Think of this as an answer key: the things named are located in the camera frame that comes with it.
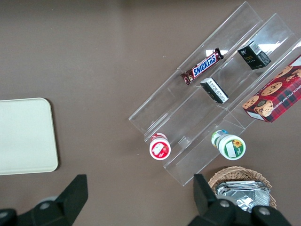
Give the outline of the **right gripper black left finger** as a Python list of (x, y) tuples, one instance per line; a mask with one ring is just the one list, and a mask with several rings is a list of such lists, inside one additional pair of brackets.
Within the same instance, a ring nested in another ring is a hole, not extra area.
[(71, 226), (88, 199), (86, 174), (77, 175), (54, 200), (45, 200), (26, 213), (0, 210), (2, 226)]

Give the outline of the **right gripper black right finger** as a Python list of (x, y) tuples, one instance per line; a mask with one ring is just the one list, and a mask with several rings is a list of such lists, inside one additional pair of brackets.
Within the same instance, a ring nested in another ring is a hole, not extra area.
[(247, 212), (225, 199), (218, 199), (202, 174), (193, 177), (194, 201), (198, 215), (190, 226), (290, 226), (277, 209), (255, 206)]

